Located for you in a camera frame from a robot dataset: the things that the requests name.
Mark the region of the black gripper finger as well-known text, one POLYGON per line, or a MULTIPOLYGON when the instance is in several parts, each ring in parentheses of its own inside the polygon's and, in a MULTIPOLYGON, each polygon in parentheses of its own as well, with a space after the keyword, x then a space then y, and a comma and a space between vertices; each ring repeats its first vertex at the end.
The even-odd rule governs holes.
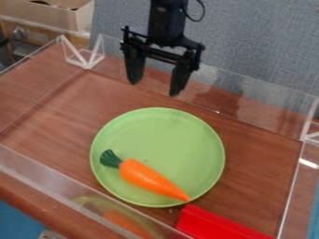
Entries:
POLYGON ((170 77, 169 95, 176 96, 184 90, 189 76, 193 72, 192 65, 188 61, 178 61, 170 77))
POLYGON ((124 65, 126 78, 130 84, 136 84, 140 81, 144 72, 144 64, 144 55, 136 49, 129 49, 124 53, 124 65))

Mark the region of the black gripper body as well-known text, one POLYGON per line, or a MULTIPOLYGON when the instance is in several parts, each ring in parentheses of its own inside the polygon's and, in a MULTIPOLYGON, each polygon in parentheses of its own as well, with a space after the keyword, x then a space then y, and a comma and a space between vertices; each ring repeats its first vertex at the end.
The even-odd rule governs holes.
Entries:
POLYGON ((205 50, 201 43, 180 35, 169 43, 161 44, 138 28, 130 28, 128 25, 121 28, 121 33, 120 49, 122 56, 129 49, 136 49, 145 59, 150 58, 170 64, 184 60, 190 63, 193 71, 198 69, 201 52, 205 50))

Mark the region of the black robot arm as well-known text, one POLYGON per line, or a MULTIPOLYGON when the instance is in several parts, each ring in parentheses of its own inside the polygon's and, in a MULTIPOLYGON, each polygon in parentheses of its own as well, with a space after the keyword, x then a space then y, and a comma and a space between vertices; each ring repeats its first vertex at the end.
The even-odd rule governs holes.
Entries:
POLYGON ((142 77, 145 59, 170 63, 169 95, 184 90, 189 76, 198 69, 200 55, 205 46, 184 35, 185 19, 194 21, 186 13, 188 0, 150 0, 146 33, 121 28, 121 52, 125 74, 130 84, 142 77))

